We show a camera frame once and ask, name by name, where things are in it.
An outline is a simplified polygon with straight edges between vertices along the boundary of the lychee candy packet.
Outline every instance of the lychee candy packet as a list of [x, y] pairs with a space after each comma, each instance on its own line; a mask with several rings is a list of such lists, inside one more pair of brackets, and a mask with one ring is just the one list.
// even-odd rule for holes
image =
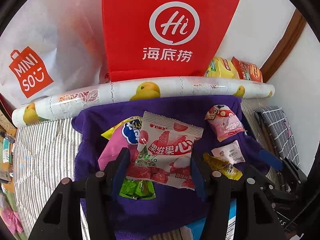
[[144, 112], [138, 152], [127, 168], [127, 178], [194, 189], [191, 151], [202, 133], [203, 128]]
[[239, 132], [244, 132], [242, 123], [226, 105], [211, 107], [204, 119], [209, 122], [219, 142]]

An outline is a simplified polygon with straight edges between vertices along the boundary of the pink candy wrapper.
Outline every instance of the pink candy wrapper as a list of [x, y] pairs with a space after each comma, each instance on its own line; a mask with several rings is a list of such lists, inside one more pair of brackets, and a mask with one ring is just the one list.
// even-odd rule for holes
[[131, 158], [135, 156], [137, 153], [141, 123], [142, 118], [135, 116], [128, 118], [127, 122], [121, 122], [120, 126], [115, 130], [111, 128], [113, 129], [110, 132], [112, 136], [98, 159], [100, 170], [103, 171], [109, 162], [114, 161], [123, 147], [130, 150]]
[[202, 133], [202, 128], [145, 112], [138, 151], [127, 169], [127, 178], [194, 189], [191, 151]]
[[204, 119], [209, 122], [219, 142], [239, 132], [244, 132], [244, 128], [238, 117], [226, 105], [211, 107]]

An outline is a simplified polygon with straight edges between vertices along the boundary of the yellow noodle packet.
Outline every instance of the yellow noodle packet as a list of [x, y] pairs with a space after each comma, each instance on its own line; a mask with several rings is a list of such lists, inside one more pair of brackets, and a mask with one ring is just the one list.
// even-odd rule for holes
[[220, 171], [228, 179], [239, 180], [242, 177], [242, 172], [232, 166], [230, 162], [219, 160], [208, 153], [203, 154], [203, 160], [209, 164], [212, 171]]
[[214, 57], [211, 60], [204, 76], [239, 79], [238, 71], [233, 63], [221, 57]]

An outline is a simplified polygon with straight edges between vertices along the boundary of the yellow snack wrapper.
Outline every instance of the yellow snack wrapper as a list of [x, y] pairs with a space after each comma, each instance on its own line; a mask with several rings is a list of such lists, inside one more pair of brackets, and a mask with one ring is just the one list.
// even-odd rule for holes
[[239, 180], [242, 177], [242, 172], [232, 166], [230, 162], [219, 160], [208, 153], [203, 154], [203, 159], [209, 164], [212, 171], [220, 171], [228, 179]]
[[122, 122], [118, 123], [117, 125], [111, 127], [109, 130], [105, 131], [101, 136], [103, 136], [104, 138], [110, 140], [111, 136], [113, 135], [114, 131], [121, 125], [123, 125], [124, 123], [126, 122], [129, 122], [131, 120], [135, 120], [135, 119], [141, 119], [140, 116], [132, 116], [132, 117], [129, 117], [125, 120], [123, 120]]
[[239, 79], [238, 71], [233, 63], [221, 57], [214, 57], [211, 60], [204, 76]]

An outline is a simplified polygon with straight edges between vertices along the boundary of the rolled placemat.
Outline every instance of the rolled placemat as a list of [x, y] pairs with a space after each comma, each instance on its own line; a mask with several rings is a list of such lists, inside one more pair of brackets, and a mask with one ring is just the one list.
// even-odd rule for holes
[[77, 116], [90, 106], [129, 100], [201, 95], [242, 98], [273, 96], [272, 85], [247, 80], [211, 77], [165, 77], [112, 82], [40, 99], [13, 111], [16, 127]]

